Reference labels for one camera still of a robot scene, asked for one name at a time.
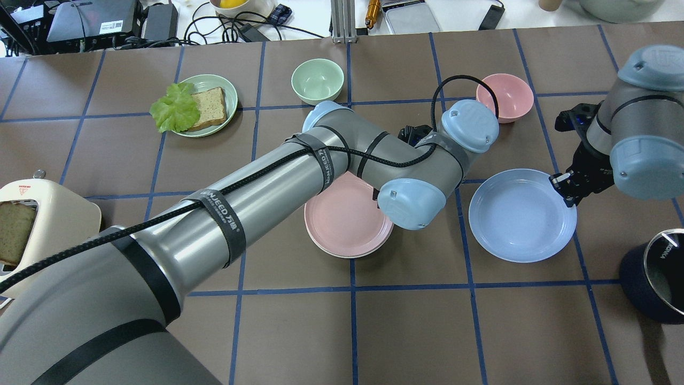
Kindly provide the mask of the aluminium frame post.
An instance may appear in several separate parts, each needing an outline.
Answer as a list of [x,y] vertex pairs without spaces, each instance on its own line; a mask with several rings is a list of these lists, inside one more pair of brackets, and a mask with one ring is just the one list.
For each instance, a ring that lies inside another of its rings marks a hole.
[[331,38],[335,44],[357,42],[356,2],[332,0],[331,3]]

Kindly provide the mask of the cream bowl with fruit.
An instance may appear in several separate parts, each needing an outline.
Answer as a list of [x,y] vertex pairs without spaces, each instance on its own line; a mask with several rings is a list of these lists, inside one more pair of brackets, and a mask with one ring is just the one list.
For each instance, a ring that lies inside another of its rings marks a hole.
[[217,14],[236,17],[241,12],[253,12],[267,16],[275,8],[274,1],[208,1]]

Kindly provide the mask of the bread slice on plate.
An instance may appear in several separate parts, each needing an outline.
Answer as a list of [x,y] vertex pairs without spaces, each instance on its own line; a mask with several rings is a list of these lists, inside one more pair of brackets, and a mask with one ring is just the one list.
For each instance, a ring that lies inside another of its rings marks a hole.
[[220,86],[191,94],[199,111],[198,121],[188,131],[195,132],[212,125],[220,125],[227,121],[227,107],[224,89]]

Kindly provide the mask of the blue plate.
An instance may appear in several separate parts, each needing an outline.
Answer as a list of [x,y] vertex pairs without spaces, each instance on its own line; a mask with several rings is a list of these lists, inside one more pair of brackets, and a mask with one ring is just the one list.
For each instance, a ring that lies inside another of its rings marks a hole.
[[571,241],[577,208],[567,207],[549,175],[510,169],[484,181],[469,205],[469,225],[477,243],[512,263],[537,263],[558,254]]

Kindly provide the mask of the green bowl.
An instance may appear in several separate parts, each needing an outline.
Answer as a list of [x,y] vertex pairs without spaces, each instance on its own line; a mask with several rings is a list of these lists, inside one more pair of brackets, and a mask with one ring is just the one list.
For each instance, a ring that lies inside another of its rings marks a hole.
[[291,88],[308,105],[332,102],[339,97],[345,74],[339,64],[325,58],[301,63],[292,73]]

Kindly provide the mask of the dark blue saucepan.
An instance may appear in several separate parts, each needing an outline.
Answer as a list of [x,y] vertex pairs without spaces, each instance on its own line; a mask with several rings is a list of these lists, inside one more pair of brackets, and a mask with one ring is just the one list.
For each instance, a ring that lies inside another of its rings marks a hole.
[[659,232],[622,258],[619,280],[626,297],[661,324],[683,323],[683,230]]

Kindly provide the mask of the cream toaster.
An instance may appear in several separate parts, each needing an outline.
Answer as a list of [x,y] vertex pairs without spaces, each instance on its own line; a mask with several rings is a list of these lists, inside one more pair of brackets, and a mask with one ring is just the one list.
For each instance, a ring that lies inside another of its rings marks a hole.
[[98,234],[100,207],[49,179],[17,180],[2,186],[2,202],[32,206],[37,215],[24,256],[17,266],[2,264],[2,282],[53,254]]

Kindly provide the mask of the cream plate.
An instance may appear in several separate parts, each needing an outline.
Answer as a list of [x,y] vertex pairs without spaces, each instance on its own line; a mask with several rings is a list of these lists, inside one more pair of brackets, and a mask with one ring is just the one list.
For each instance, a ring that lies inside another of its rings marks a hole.
[[356,241],[340,241],[335,238],[315,238],[310,237],[311,241],[328,255],[354,260],[371,255],[378,251],[388,240],[389,236],[373,238],[369,243],[358,243]]

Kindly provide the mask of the toast in toaster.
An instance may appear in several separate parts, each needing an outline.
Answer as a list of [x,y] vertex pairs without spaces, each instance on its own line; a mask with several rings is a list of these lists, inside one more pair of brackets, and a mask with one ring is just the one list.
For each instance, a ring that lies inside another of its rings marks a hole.
[[34,207],[2,202],[1,204],[1,261],[17,266],[31,235],[37,211]]

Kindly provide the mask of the kitchen scale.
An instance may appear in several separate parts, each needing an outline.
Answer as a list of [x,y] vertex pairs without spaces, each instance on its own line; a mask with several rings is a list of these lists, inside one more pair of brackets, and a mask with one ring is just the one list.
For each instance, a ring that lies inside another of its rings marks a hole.
[[391,34],[440,32],[440,26],[425,1],[381,1],[384,21]]

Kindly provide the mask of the black power adapter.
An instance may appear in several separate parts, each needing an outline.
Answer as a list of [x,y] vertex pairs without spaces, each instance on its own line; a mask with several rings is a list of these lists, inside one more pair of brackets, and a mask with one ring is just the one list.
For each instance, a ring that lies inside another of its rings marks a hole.
[[172,3],[156,3],[144,10],[142,38],[147,41],[168,41],[176,37],[178,10]]

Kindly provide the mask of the pink plate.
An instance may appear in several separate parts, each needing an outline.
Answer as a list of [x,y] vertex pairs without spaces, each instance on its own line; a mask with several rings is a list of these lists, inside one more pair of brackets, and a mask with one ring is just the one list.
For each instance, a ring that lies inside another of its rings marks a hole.
[[369,243],[391,236],[394,224],[374,200],[374,188],[351,172],[305,204],[309,236]]

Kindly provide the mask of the green lettuce leaf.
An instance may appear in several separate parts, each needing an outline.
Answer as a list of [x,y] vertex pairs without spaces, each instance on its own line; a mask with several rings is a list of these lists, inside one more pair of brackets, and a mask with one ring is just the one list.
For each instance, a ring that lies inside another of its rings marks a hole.
[[156,123],[159,133],[184,132],[200,119],[200,110],[192,97],[193,83],[173,83],[166,88],[166,94],[152,103],[149,114]]

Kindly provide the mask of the pink bowl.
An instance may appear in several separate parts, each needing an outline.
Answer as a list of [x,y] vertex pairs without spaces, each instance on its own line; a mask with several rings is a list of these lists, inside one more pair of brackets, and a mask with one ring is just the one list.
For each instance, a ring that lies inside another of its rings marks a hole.
[[525,116],[533,106],[532,88],[517,76],[496,73],[483,79],[498,100],[500,124],[512,124]]

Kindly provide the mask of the green plate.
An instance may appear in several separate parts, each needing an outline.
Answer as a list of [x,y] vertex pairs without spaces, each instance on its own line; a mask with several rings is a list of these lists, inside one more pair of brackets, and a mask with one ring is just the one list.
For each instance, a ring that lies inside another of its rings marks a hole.
[[219,75],[200,74],[183,80],[190,85],[190,95],[196,102],[199,119],[185,131],[176,132],[185,138],[203,138],[218,133],[233,118],[238,107],[237,90]]

